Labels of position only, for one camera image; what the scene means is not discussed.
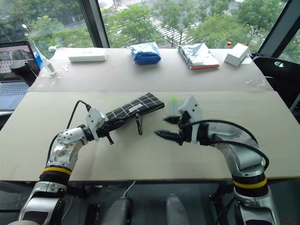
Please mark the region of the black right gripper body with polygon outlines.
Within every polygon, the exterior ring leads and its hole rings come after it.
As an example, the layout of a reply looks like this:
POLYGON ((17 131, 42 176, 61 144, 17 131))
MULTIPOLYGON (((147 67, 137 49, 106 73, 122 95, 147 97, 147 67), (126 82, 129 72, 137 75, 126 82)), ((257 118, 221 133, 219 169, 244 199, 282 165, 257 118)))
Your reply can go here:
POLYGON ((178 144, 180 146, 182 146, 184 142, 188 142, 188 143, 191 142, 193 126, 191 125, 190 119, 191 119, 191 117, 187 111, 185 111, 179 119, 179 122, 178 122, 178 126, 179 126, 178 144))

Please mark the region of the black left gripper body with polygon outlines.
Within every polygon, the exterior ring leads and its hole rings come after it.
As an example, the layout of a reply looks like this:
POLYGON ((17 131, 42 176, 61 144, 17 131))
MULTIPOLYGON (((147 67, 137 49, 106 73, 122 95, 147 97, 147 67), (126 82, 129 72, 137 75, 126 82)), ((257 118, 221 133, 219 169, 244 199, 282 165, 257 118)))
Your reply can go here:
POLYGON ((96 129, 96 134, 97 134, 98 138, 104 138, 104 137, 106 137, 106 138, 109 139, 110 138, 110 128, 109 127, 105 127, 105 126, 98 127, 96 129))

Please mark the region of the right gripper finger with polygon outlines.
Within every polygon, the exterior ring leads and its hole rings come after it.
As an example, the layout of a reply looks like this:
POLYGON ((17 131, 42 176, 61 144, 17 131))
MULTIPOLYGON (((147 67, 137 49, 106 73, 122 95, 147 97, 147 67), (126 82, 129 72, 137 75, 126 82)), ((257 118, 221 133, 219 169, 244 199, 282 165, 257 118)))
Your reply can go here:
POLYGON ((173 124, 173 125, 178 125, 178 124, 181 123, 181 117, 180 116, 172 115, 172 116, 165 117, 163 120, 165 122, 173 124))
POLYGON ((179 134, 173 133, 173 132, 168 131, 168 130, 160 129, 160 130, 154 131, 154 133, 157 136, 159 136, 163 139, 169 140, 169 141, 178 142, 180 140, 179 134))

